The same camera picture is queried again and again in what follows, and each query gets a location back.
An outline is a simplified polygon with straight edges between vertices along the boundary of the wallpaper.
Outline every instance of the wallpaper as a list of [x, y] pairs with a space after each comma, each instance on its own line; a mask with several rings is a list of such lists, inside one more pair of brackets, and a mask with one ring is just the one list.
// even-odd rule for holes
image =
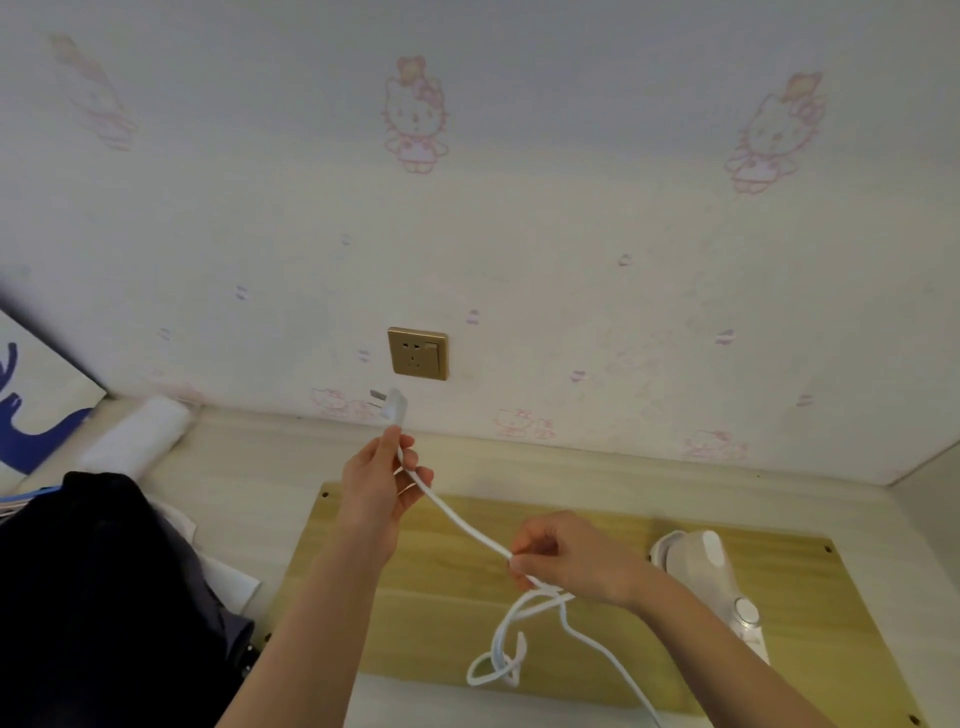
[[953, 4], [455, 6], [9, 3], [4, 300], [114, 393], [873, 483], [960, 437]]

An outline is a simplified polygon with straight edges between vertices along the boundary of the blue and white poster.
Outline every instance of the blue and white poster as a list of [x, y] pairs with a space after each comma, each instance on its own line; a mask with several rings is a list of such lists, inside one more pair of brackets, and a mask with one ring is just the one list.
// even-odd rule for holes
[[0, 313], [0, 495], [62, 445], [104, 393]]

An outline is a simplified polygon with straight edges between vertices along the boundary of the outlet switch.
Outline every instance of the outlet switch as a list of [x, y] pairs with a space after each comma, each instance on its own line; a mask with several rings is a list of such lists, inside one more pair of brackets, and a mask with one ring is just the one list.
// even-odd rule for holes
[[447, 378], [448, 340], [445, 333], [392, 327], [387, 330], [387, 339], [397, 374], [427, 379]]

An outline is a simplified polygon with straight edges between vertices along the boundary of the right hand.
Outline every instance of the right hand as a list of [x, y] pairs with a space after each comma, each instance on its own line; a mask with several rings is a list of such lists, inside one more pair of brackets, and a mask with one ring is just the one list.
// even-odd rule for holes
[[520, 589], [533, 589], [527, 575], [575, 596], [619, 607], [633, 605], [656, 567], [629, 546], [612, 539], [570, 511], [523, 522], [510, 546], [511, 576]]

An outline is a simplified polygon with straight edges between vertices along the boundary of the hand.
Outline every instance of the hand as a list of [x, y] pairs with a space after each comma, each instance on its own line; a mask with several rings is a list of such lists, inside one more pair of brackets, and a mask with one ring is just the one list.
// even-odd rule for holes
[[417, 467], [417, 453], [410, 449], [414, 438], [400, 434], [396, 425], [387, 427], [380, 437], [374, 437], [361, 448], [346, 465], [342, 481], [344, 497], [337, 515], [337, 526], [342, 532], [360, 536], [365, 543], [373, 545], [379, 566], [386, 564], [396, 550], [400, 519], [423, 492], [414, 485], [413, 479], [401, 471], [396, 458], [396, 449], [403, 447], [403, 467], [416, 469], [420, 479], [430, 485], [433, 471]]
[[658, 569], [629, 546], [615, 541], [570, 511], [523, 522], [510, 546], [512, 576], [532, 589], [526, 574], [573, 595], [630, 607]]

